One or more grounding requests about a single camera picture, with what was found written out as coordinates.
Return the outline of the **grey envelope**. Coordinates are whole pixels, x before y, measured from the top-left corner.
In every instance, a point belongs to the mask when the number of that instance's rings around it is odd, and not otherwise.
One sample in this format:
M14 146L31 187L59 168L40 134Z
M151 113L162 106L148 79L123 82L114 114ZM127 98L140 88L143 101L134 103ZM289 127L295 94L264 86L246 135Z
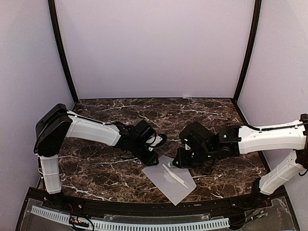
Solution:
M145 167L142 172L173 205L177 205L182 202L190 193L192 193L193 190L195 190L196 183L188 169L168 167L167 164L168 162L172 161L172 158L163 155L158 160L158 165ZM162 164L165 164L173 173L184 180L185 184L189 188L185 188L183 185L173 179L163 168Z

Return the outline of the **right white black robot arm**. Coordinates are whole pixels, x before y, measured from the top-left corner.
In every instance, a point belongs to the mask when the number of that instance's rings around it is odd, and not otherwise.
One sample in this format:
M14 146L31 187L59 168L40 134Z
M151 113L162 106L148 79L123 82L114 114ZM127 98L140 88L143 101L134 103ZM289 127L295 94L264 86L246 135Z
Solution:
M206 161L225 159L252 152L290 149L289 155L271 172L255 180L253 192L246 197L250 209L264 201L293 176L308 171L308 115L285 124L253 127L228 126L217 134L198 122L188 124L179 134L184 147L178 148L170 166L199 167Z

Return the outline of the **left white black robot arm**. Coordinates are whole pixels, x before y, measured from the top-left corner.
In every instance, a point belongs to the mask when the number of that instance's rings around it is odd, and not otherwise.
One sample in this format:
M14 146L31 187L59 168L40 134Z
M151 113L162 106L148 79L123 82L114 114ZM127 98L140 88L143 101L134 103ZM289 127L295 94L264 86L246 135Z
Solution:
M167 140L165 134L157 134L145 120L137 125L121 122L104 123L67 110L62 103L55 105L36 124L34 154L38 156L45 190L49 202L58 210L68 206L62 191L58 156L66 138L76 138L103 143L121 151L130 152L146 166L158 164L154 151Z

